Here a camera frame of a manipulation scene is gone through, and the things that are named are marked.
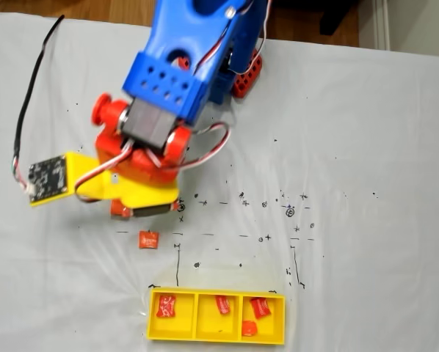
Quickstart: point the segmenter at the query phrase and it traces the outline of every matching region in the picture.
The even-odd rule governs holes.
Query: black line
[[[178,265],[181,262],[181,244],[178,245],[174,244],[174,248],[177,247],[177,271],[175,272],[175,280],[177,281],[177,287],[178,287]]]
[[[296,262],[296,248],[292,246],[293,258],[294,258],[294,268],[296,269],[296,278],[298,279],[298,284],[302,285],[302,289],[305,289],[305,284],[300,281],[300,274],[298,274],[298,263]]]

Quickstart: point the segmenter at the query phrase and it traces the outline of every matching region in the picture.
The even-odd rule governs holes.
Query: wooden floor
[[[150,26],[155,0],[0,0],[0,12]],[[354,6],[333,36],[319,34],[322,12],[272,9],[269,38],[309,43],[358,46],[358,11]]]

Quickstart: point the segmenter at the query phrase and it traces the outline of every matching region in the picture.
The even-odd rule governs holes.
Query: orange candy
[[[255,321],[243,320],[242,336],[254,336],[255,334],[257,334],[257,324],[255,324]]]

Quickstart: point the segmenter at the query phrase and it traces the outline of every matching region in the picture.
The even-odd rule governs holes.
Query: white sheet
[[[31,209],[11,176],[53,22],[0,14],[0,351],[439,351],[439,58],[267,41],[252,92],[203,112],[204,125],[234,131],[182,175],[186,210],[118,222],[107,202]],[[95,155],[92,105],[121,96],[148,33],[62,23],[24,123],[22,170],[67,150]],[[137,248],[146,229],[161,233],[158,250]],[[182,287],[285,294],[286,345],[147,341],[148,285],[176,285],[177,243]]]

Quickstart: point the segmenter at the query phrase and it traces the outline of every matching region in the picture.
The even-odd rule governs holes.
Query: yellow robot part
[[[31,206],[73,195],[76,181],[99,165],[98,159],[75,152],[65,153],[62,160],[65,161],[66,172],[64,191],[45,199],[31,200]],[[173,203],[178,198],[178,187],[175,180],[161,186],[150,185],[105,171],[83,183],[78,188],[78,194],[95,199],[120,199],[127,208],[136,209]]]

